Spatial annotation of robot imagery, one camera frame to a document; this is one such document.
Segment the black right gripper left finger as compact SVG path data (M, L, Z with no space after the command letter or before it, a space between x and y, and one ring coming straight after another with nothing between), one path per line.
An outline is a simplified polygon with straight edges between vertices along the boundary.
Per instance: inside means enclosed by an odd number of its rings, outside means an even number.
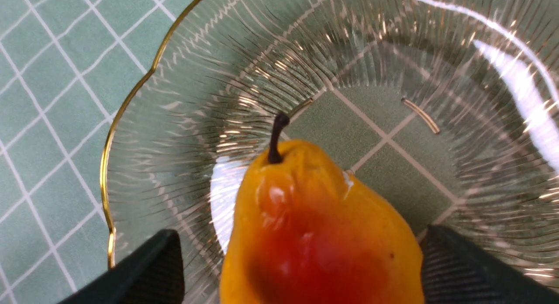
M62 304L181 304L185 282L180 238L160 230L114 268Z

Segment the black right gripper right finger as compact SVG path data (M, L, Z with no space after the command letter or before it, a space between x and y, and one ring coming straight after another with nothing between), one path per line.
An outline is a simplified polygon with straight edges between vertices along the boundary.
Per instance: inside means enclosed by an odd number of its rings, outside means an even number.
M421 241L421 282L427 304L556 304L539 284L443 225Z

